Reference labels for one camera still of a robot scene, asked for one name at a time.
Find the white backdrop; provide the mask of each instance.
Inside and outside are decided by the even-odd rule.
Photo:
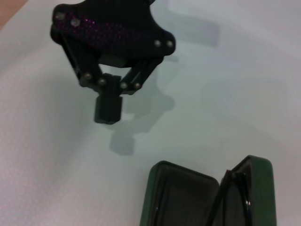
[[[137,226],[158,161],[220,180],[249,154],[274,166],[278,225],[300,225],[299,2],[157,0],[177,51],[106,126],[49,37],[76,2],[29,0],[0,32],[0,225]]]

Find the open box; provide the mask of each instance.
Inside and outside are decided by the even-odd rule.
[[[150,170],[140,226],[276,226],[273,169],[246,157],[216,179],[161,161]]]

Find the white table surface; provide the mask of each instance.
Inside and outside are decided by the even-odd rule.
[[[158,161],[220,180],[249,154],[273,164],[278,225],[301,224],[299,0],[157,0],[177,50],[113,126],[49,37],[59,3],[0,32],[1,226],[137,226]]]

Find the metal screw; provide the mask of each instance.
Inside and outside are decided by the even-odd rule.
[[[98,84],[104,86],[107,83],[106,79],[99,79]]]
[[[141,84],[140,83],[135,83],[134,84],[134,88],[135,89],[140,89],[141,88]]]
[[[65,13],[60,13],[60,12],[58,12],[58,13],[55,15],[55,18],[56,18],[57,20],[64,20],[64,19],[65,19],[65,16],[66,16]]]
[[[90,79],[92,79],[92,75],[90,73],[85,73],[84,79],[90,80]]]
[[[126,88],[127,88],[127,84],[126,84],[125,82],[122,82],[122,83],[120,84],[120,88],[126,89]]]
[[[79,19],[76,19],[76,18],[72,19],[72,20],[71,20],[71,25],[72,25],[73,27],[78,27],[78,26],[80,26],[80,20],[79,20]]]
[[[154,42],[156,47],[160,47],[161,46],[161,42],[159,40],[155,40]]]
[[[174,47],[174,43],[172,41],[167,41],[167,46],[169,48],[172,48],[172,47]]]

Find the screw head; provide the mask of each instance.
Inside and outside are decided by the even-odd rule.
[[[127,88],[127,84],[126,84],[125,82],[122,82],[122,83],[120,84],[120,88],[126,89],[126,88]]]
[[[106,79],[99,79],[98,84],[104,86],[107,83]]]
[[[172,42],[172,41],[167,41],[167,46],[169,47],[169,48],[172,48],[172,47],[174,47],[174,43]]]
[[[84,79],[90,80],[90,79],[92,79],[92,75],[90,73],[85,73]]]
[[[141,88],[141,84],[140,83],[135,83],[134,84],[134,88],[135,89],[140,89]]]
[[[155,40],[154,44],[156,47],[160,47],[162,45],[159,40]]]
[[[80,20],[79,20],[79,19],[76,19],[76,18],[73,18],[73,19],[71,20],[71,25],[72,25],[73,27],[78,27],[78,26],[80,26]]]
[[[55,18],[57,20],[64,20],[66,17],[66,14],[65,13],[60,13],[60,12],[57,12],[56,15],[55,15]]]

